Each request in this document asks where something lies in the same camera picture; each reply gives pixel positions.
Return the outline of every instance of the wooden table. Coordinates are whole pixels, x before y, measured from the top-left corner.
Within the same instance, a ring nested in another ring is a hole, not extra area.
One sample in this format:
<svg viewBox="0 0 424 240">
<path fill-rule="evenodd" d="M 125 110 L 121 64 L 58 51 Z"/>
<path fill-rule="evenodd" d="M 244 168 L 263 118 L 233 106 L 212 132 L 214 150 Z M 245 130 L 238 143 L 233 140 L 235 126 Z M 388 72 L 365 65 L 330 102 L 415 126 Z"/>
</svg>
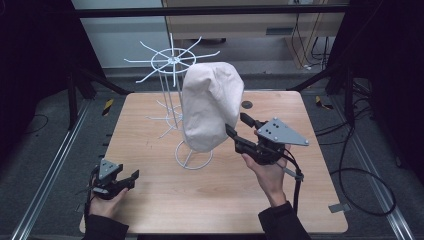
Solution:
<svg viewBox="0 0 424 240">
<path fill-rule="evenodd" d="M 172 94 L 174 103 L 178 101 Z M 117 220 L 132 233 L 262 233 L 258 213 L 269 207 L 254 173 L 234 151 L 228 138 L 213 150 L 211 162 L 199 170 L 187 170 L 175 160 L 182 141 L 179 130 L 164 120 L 162 93 L 128 95 L 113 133 L 106 159 L 124 164 L 118 178 L 140 170 L 135 188 L 121 204 Z M 276 116 L 309 140 L 310 145 L 292 146 L 305 175 L 299 196 L 299 218 L 310 233 L 341 233 L 347 230 L 344 213 L 331 213 L 328 206 L 339 203 L 308 114 L 298 92 L 246 91 L 243 100 L 251 109 L 240 108 L 261 121 Z M 253 130 L 239 121 L 238 135 L 251 141 Z M 181 154 L 187 154 L 184 147 Z M 203 162 L 205 154 L 194 154 L 191 163 Z M 284 190 L 292 201 L 295 180 L 286 175 Z M 80 229 L 84 230 L 84 221 Z"/>
</svg>

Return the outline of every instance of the white fabric hat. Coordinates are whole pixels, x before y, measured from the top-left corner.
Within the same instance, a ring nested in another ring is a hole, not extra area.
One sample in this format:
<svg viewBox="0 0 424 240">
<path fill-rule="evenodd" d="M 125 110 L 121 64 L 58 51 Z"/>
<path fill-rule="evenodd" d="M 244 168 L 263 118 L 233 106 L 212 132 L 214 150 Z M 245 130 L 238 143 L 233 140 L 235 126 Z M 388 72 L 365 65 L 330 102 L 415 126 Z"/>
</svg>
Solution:
<svg viewBox="0 0 424 240">
<path fill-rule="evenodd" d="M 208 152 L 227 139 L 225 123 L 235 127 L 243 90 L 243 80 L 231 64 L 188 68 L 182 90 L 183 136 L 192 150 Z"/>
</svg>

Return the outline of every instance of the human hand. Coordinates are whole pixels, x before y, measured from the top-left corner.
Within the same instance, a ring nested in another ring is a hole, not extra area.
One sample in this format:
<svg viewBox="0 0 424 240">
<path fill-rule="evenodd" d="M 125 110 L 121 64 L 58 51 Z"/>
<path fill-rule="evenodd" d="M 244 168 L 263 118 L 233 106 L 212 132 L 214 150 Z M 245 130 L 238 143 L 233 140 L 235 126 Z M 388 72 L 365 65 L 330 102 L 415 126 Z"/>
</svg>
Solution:
<svg viewBox="0 0 424 240">
<path fill-rule="evenodd" d="M 290 145 L 287 144 L 286 149 L 290 151 Z M 250 168 L 256 175 L 259 185 L 265 192 L 271 207 L 277 207 L 287 202 L 286 195 L 283 191 L 284 171 L 282 168 L 286 167 L 287 160 L 281 158 L 273 165 L 259 165 L 248 154 L 241 155 Z"/>
<path fill-rule="evenodd" d="M 127 192 L 128 188 L 124 188 L 118 195 L 110 200 L 104 200 L 92 194 L 89 215 L 93 214 L 113 219 L 118 208 L 118 203 L 124 198 Z"/>
</svg>

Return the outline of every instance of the black jacket sleeve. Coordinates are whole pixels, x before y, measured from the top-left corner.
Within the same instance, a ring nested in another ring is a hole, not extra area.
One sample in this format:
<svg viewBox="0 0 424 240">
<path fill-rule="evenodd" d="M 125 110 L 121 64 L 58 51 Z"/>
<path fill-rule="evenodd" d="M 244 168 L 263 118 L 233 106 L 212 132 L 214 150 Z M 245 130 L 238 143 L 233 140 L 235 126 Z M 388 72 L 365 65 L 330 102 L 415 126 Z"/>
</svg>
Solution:
<svg viewBox="0 0 424 240">
<path fill-rule="evenodd" d="M 86 222 L 85 235 L 82 240 L 124 240 L 128 225 L 110 218 L 90 215 Z"/>
<path fill-rule="evenodd" d="M 311 239 L 290 202 L 264 210 L 259 213 L 259 220 L 268 240 Z"/>
</svg>

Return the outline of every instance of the wire stand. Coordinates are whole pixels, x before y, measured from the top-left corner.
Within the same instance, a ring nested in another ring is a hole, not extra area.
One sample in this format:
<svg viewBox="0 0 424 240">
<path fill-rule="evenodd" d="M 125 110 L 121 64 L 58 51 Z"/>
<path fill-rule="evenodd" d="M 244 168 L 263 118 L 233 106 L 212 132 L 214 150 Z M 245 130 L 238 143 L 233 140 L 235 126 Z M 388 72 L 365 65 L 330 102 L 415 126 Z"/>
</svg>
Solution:
<svg viewBox="0 0 424 240">
<path fill-rule="evenodd" d="M 140 41 L 140 43 L 143 47 L 155 52 L 155 55 L 153 55 L 153 57 L 149 61 L 124 59 L 125 61 L 127 61 L 129 63 L 150 63 L 150 65 L 152 66 L 153 71 L 150 72 L 143 79 L 136 81 L 136 83 L 144 82 L 146 79 L 148 79 L 150 76 L 152 76 L 155 73 L 158 73 L 158 75 L 159 75 L 159 79 L 160 79 L 160 83 L 161 83 L 161 87 L 162 87 L 163 98 L 164 98 L 164 103 L 161 103 L 160 101 L 157 101 L 157 103 L 160 106 L 162 106 L 166 109 L 166 116 L 160 117 L 160 118 L 146 116 L 146 118 L 148 118 L 148 119 L 165 120 L 168 123 L 168 125 L 169 125 L 168 130 L 166 130 L 159 138 L 165 137 L 172 130 L 181 131 L 181 129 L 183 128 L 183 126 L 179 127 L 179 123 L 181 121 L 183 121 L 182 111 L 181 112 L 178 111 L 178 108 L 181 108 L 181 110 L 183 108 L 182 100 L 181 100 L 182 94 L 181 94 L 181 88 L 180 88 L 180 83 L 179 83 L 179 75 L 182 77 L 182 79 L 184 79 L 184 73 L 188 70 L 188 68 L 191 65 L 196 63 L 198 58 L 213 57 L 213 56 L 218 55 L 219 52 L 220 52 L 220 51 L 218 51 L 214 54 L 196 56 L 191 51 L 191 49 L 193 47 L 195 47 L 201 41 L 202 37 L 200 37 L 197 40 L 197 42 L 195 42 L 189 48 L 183 49 L 183 48 L 175 48 L 174 47 L 174 41 L 172 39 L 172 34 L 169 34 L 169 36 L 170 36 L 171 48 L 167 48 L 167 49 L 164 49 L 162 51 L 156 51 L 155 49 L 147 46 L 146 44 L 144 44 L 143 42 Z M 177 104 L 177 105 L 175 105 L 173 103 L 172 98 L 171 98 L 171 91 L 170 91 L 170 87 L 169 87 L 169 83 L 168 83 L 168 75 L 173 76 L 173 87 L 176 87 L 177 91 L 178 91 L 178 97 L 179 97 L 180 103 Z M 202 158 L 207 153 L 195 152 L 190 148 L 188 148 L 189 151 L 183 151 L 182 146 L 184 146 L 184 145 L 188 146 L 187 144 L 184 144 L 184 143 L 185 143 L 184 140 L 181 141 L 175 149 L 175 160 L 177 160 L 178 164 L 181 167 L 188 169 L 188 170 L 197 170 L 197 169 L 201 169 L 201 168 L 205 167 L 212 160 L 213 151 L 210 151 L 209 154 L 208 154 L 209 156 L 206 156 L 206 158 L 207 158 L 206 161 L 202 161 L 201 164 L 198 164 L 197 166 L 193 166 L 193 165 L 196 165 L 196 163 L 193 163 L 194 161 L 190 161 L 190 160 L 193 160 L 194 158 L 196 158 L 199 155 L 200 155 L 200 158 Z M 180 160 L 181 155 L 185 155 L 185 160 Z"/>
</svg>

